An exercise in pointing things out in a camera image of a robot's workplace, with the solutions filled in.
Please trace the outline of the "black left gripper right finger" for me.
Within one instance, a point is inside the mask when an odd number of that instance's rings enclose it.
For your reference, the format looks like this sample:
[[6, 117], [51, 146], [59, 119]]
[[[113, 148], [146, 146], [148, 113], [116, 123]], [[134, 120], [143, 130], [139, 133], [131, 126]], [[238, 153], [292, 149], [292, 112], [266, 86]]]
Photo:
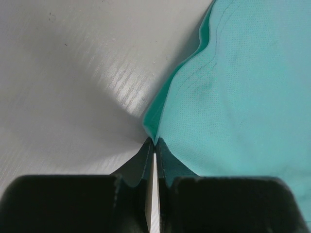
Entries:
[[289, 187], [275, 177], [203, 177], [155, 148], [162, 233], [304, 233]]

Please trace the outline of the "teal t shirt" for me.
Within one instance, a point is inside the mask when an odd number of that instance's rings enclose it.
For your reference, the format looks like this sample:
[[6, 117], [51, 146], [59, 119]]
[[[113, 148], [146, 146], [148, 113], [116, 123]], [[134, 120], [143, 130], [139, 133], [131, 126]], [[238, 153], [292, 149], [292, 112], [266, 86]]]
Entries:
[[311, 220], [311, 3], [215, 0], [200, 44], [145, 113], [201, 176], [273, 176]]

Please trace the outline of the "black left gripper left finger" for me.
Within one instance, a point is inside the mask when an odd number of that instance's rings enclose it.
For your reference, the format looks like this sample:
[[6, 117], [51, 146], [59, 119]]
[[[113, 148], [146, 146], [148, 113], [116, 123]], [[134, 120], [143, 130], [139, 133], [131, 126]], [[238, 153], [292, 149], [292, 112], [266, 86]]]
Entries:
[[0, 200], [3, 233], [146, 233], [154, 145], [109, 175], [24, 175]]

